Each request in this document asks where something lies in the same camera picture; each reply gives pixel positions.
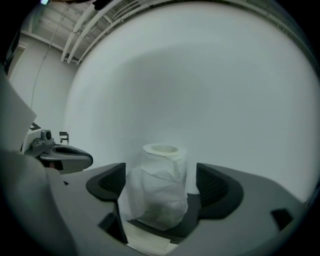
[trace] cable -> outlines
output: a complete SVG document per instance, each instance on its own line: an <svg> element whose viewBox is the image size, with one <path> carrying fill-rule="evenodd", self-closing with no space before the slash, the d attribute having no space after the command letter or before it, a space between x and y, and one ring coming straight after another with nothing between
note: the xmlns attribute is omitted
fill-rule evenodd
<svg viewBox="0 0 320 256"><path fill-rule="evenodd" d="M34 94L35 94L35 87L36 87L36 83L37 83L37 79L38 79L38 76L39 76L39 73L40 73L40 70L41 70L41 67L42 67L42 64L44 63L46 57L47 57L47 54L50 50L50 46L48 47L48 50L46 50L46 53L42 59L42 62L40 64L40 67L39 67L39 70L38 70L38 73L36 74L36 77L35 77L35 81L34 81L34 85L33 85L33 90L32 90L32 98L31 98L31 109L32 109L32 103L34 102Z"/></svg>
<svg viewBox="0 0 320 256"><path fill-rule="evenodd" d="M60 22L59 22L59 24L58 24L58 27L56 28L55 32L52 34L52 37L51 37L51 40L50 40L50 43L49 43L48 50L46 51L46 53L45 53L45 55L44 55L44 57L43 57L43 59L42 59L42 62L41 62L41 64L40 64L38 73L36 74L35 81L34 81L34 85L33 85L33 90L32 90L31 109L32 109L32 104L33 104L33 102L34 102L35 87L36 87L38 75L39 75L39 73L40 73L42 64L44 63L44 61L45 61L45 59L46 59L46 57L47 57L47 55L48 55L48 52L49 52L49 50L50 50L50 48L51 48L52 40L54 39L54 36L56 35L56 33L57 33L57 31L58 31L58 29L59 29L59 27L60 27L60 24L62 23L65 15L66 15L66 12L67 12L68 10L69 10L69 6L67 5L67 6L65 7L65 9L64 9L64 12L63 12L62 16L61 16L61 19L60 19Z"/></svg>

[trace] white wall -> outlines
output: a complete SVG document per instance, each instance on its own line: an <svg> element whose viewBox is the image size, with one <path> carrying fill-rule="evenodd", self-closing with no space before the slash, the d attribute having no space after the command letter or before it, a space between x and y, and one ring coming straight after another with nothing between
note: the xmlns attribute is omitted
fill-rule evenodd
<svg viewBox="0 0 320 256"><path fill-rule="evenodd" d="M320 87L299 48L246 11L213 3L155 9L106 37L78 70L65 116L94 167L131 169L148 143L196 163L270 178L306 201L319 177Z"/></svg>
<svg viewBox="0 0 320 256"><path fill-rule="evenodd" d="M8 78L11 77L11 74L12 74L12 71L14 70L14 67L16 66L18 60L20 59L20 57L24 53L24 51L25 51L25 49L20 48L20 47L17 47L15 49L14 56L13 56L12 61L10 63L10 67L9 67L8 74L7 74Z"/></svg>
<svg viewBox="0 0 320 256"><path fill-rule="evenodd" d="M10 76L10 82L37 117L35 123L49 129L55 141L63 131L68 93L77 72L74 63L61 62L62 52L32 37L21 34L27 47Z"/></svg>

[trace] white pipe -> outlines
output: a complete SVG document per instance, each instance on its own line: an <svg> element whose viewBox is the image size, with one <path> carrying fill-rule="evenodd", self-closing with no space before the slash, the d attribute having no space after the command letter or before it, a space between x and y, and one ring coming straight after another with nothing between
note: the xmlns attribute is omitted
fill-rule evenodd
<svg viewBox="0 0 320 256"><path fill-rule="evenodd" d="M136 3L140 4L140 2L139 2L138 0L128 3L127 5L125 5L124 7L122 7L121 9L117 10L116 13L112 16L112 18L114 18L114 17L117 18L117 17L118 17L118 13L120 13L123 9L126 9L126 10L131 9L131 8L133 8L133 7L136 6L136 5L131 6L131 7L129 7L129 6L130 6L130 5L133 5L133 4L136 4Z"/></svg>
<svg viewBox="0 0 320 256"><path fill-rule="evenodd" d="M88 16L92 14L92 12L95 10L95 6L91 4L81 15L80 19L77 21L77 23L74 25L74 28L72 30L73 33L77 33L84 21Z"/></svg>
<svg viewBox="0 0 320 256"><path fill-rule="evenodd" d="M67 55L67 51L69 49L69 46L72 42L72 40L74 39L75 37L75 34L78 32L78 30L81 28L82 24L84 23L84 21L86 20L87 17L89 17L95 10L95 6L93 4L91 4L84 12L83 14L81 15L80 19L76 22L76 24L74 25L69 37L68 37L68 40L66 41L66 44L64 46L64 49L63 49L63 52L62 52L62 55L61 55L61 59L60 61L63 62L65 60L65 57Z"/></svg>
<svg viewBox="0 0 320 256"><path fill-rule="evenodd" d="M75 60L75 59L72 59L72 60L71 60L71 62L74 62L74 63L76 63L76 62L77 62L77 60Z"/></svg>
<svg viewBox="0 0 320 256"><path fill-rule="evenodd" d="M89 52L89 50L95 45L96 42L98 42L98 40L104 36L105 33L107 33L110 29L112 29L115 25L117 25L119 22L121 22L122 20L124 20L125 18L131 16L132 14L135 14L143 9L148 8L150 5L149 4L145 4L143 6L138 7L137 9L134 9L130 12L128 12L126 15L122 16L121 18L117 19L114 23L112 23L110 26L108 26L104 31L101 32L100 35L98 35L96 37L96 39L89 45L89 47L85 50L85 52L82 54L81 58L78 60L78 62L76 63L77 65L79 65L79 63L83 60L84 56Z"/></svg>
<svg viewBox="0 0 320 256"><path fill-rule="evenodd" d="M103 17L110 23L114 23L113 20L108 15L103 15Z"/></svg>
<svg viewBox="0 0 320 256"><path fill-rule="evenodd" d="M74 46L73 46L73 48L72 48L72 50L71 50L71 52L70 52L69 58L68 58L68 60L66 61L68 64L71 62L72 58L74 57L75 52L76 52L78 46L80 45L82 39L83 39L83 38L82 38L81 36L79 36L78 40L75 42L75 44L74 44Z"/></svg>
<svg viewBox="0 0 320 256"><path fill-rule="evenodd" d="M66 41L66 44L65 44L65 46L64 46L64 48L63 48L63 52L62 52L61 59L60 59L61 62L64 62L65 57L66 57L66 55L67 55L67 51L68 51L68 49L69 49L69 46L70 46L72 40L74 39L75 35L76 35L76 34L73 33L73 32L70 33L70 35L69 35L69 37L68 37L68 40Z"/></svg>
<svg viewBox="0 0 320 256"><path fill-rule="evenodd" d="M104 7L102 10L100 10L93 18L92 20L90 20L90 22L88 23L88 25L86 25L86 27L84 28L84 30L81 33L81 37L84 38L86 37L86 35L88 34L88 32L90 31L90 29L97 23L98 20L100 20L100 18L105 15L108 11L111 10L111 8L115 7L117 4L119 4L120 2L122 2L123 0L113 0L112 2L110 2L106 7Z"/></svg>
<svg viewBox="0 0 320 256"><path fill-rule="evenodd" d="M155 1L151 2L151 3L149 3L149 4L146 4L146 6L157 5L157 4L160 4L160 3L165 3L165 2L170 2L170 1L172 1L172 0L155 0ZM261 10L261 9L259 9L258 7L254 6L254 5L252 5L252 4L243 2L243 1L241 1L241 0L224 0L224 1L226 1L226 2L231 2L231 3L235 3L235 4L238 4L238 5L244 6L245 8L248 8L249 10L255 11L255 12L257 12L258 14L260 14L260 15L262 15L262 16L264 16L264 17L267 17L268 19L273 20L273 22L276 22L276 23L277 23L277 27L278 27L279 25L282 25L282 27L283 27L284 29L287 29L287 32L291 33L291 34L293 35L293 37L294 37L296 40L298 40L299 43L302 44L302 46L305 48L305 50L310 54L311 58L312 58L313 60L315 60L315 57L314 57L313 53L312 53L312 52L310 51L310 49L305 45L304 41L301 40L299 36L297 36L286 24L284 24L281 20L278 20L275 16L270 15L267 11ZM116 3L114 4L114 5L116 5L116 4L118 4L119 2L121 2L121 1L120 1L120 0L116 1L116 0L115 0L115 1L111 2L110 5L111 5L112 3L114 3L114 2L116 2ZM133 3L135 3L135 2L136 2L136 1L133 1L133 2L131 2L131 3L129 3L129 4L127 4L125 7L130 6L130 5L132 5ZM122 9L124 9L125 7L121 8L120 10L118 10L118 11L113 15L113 17L114 17L115 15L117 15L120 11L122 11ZM78 62L77 62L76 64L79 65L79 63L84 59L84 57L85 57L85 55L88 53L88 51L94 46L94 44L95 44L105 33L107 33L111 28L113 28L116 24L118 24L120 20L122 20L122 19L124 19L125 17L128 17L128 16L132 15L133 13L137 12L137 11L136 11L137 9L128 12L126 15L124 15L124 16L121 17L121 18L119 18L119 19L116 20L112 25L110 25L109 27L107 27L107 28L90 44L90 46L89 46L89 47L86 49L86 51L82 54L82 56L80 57L80 59L78 60Z"/></svg>
<svg viewBox="0 0 320 256"><path fill-rule="evenodd" d="M98 20L100 20L101 17L103 17L108 11L111 10L111 8L115 7L117 4L122 2L123 0L113 0L108 5L106 5L102 10L100 10L91 20L90 22L85 26L84 30L82 31L80 37L76 41L75 45L73 46L71 53L69 55L69 58L67 60L68 63L70 63L71 59L74 57L74 54L83 38L86 37L88 32L91 30L91 28L97 23Z"/></svg>

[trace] pipe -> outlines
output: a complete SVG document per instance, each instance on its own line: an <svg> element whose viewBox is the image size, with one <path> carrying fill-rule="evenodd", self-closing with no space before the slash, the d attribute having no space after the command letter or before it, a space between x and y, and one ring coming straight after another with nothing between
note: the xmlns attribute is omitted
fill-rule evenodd
<svg viewBox="0 0 320 256"><path fill-rule="evenodd" d="M74 63L76 63L76 62L77 62L77 60L75 60L75 59L72 59L72 60L71 60L71 62L74 62Z"/></svg>
<svg viewBox="0 0 320 256"><path fill-rule="evenodd" d="M65 60L65 57L67 55L67 51L69 49L69 46L72 42L72 40L74 39L75 37L75 34L78 32L78 30L81 28L82 24L84 23L84 21L86 20L87 17L89 17L95 10L95 6L93 4L91 4L84 12L83 14L81 15L80 19L76 22L76 24L74 25L69 37L68 37L68 40L66 41L66 44L64 46L64 49L63 49L63 52L62 52L62 55L61 55L61 59L60 61L63 62Z"/></svg>
<svg viewBox="0 0 320 256"><path fill-rule="evenodd" d="M65 46L64 46L64 48L63 48L63 52L62 52L61 59L60 59L61 62L64 62L65 57L66 57L66 55L67 55L67 51L68 51L68 49L69 49L69 46L70 46L72 40L74 39L75 35L76 35L76 34L73 33L73 32L70 33L70 35L69 35L69 37L68 37L68 40L66 41L66 44L65 44Z"/></svg>
<svg viewBox="0 0 320 256"><path fill-rule="evenodd" d="M75 55L75 52L76 50L78 49L78 46L80 45L81 41L83 40L83 38L81 36L79 36L78 40L75 42L71 52L70 52L70 55L68 57L68 60L66 61L68 64L70 64L72 58L74 57Z"/></svg>
<svg viewBox="0 0 320 256"><path fill-rule="evenodd" d="M113 7L115 7L117 4L122 2L123 0L113 0L109 4L107 4L102 10L100 10L91 20L90 22L85 26L84 30L82 31L80 37L76 41L75 45L73 46L71 53L69 55L69 58L67 60L67 63L70 63L71 59L74 57L74 54L83 38L86 37L88 32L91 30L91 28L97 23L98 20L100 20L101 17L103 17L108 11L110 11Z"/></svg>
<svg viewBox="0 0 320 256"><path fill-rule="evenodd" d="M133 6L130 6L130 5L137 4L137 3L139 4L140 2L138 0L136 0L136 1L128 3L127 5L122 7L121 9L117 10L116 13L112 16L112 18L118 18L118 13L120 13L123 9L129 10L129 9L133 8Z"/></svg>
<svg viewBox="0 0 320 256"><path fill-rule="evenodd" d="M134 9L130 12L128 12L127 14L123 15L121 18L117 19L114 23L112 23L110 26L108 26L104 31L101 32L100 35L98 35L96 37L96 39L89 45L89 47L85 50L85 52L82 54L81 58L78 60L78 62L76 63L77 65L79 65L79 63L83 60L84 56L89 52L89 50L95 45L96 42L98 42L98 40L104 36L105 33L107 33L110 29L112 29L115 25L117 25L118 23L120 23L121 21L123 21L125 18L131 16L132 14L135 14L143 9L148 8L150 5L149 4L145 4L143 6L138 7L137 9Z"/></svg>
<svg viewBox="0 0 320 256"><path fill-rule="evenodd" d="M103 15L103 17L109 22L109 24L114 23L113 20L108 15Z"/></svg>

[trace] toilet paper roll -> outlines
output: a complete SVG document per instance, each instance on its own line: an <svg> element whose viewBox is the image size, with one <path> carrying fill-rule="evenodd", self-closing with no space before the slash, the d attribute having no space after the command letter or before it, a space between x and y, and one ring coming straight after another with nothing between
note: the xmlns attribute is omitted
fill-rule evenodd
<svg viewBox="0 0 320 256"><path fill-rule="evenodd" d="M161 179L185 182L187 150L182 146L147 144L143 146L141 169Z"/></svg>

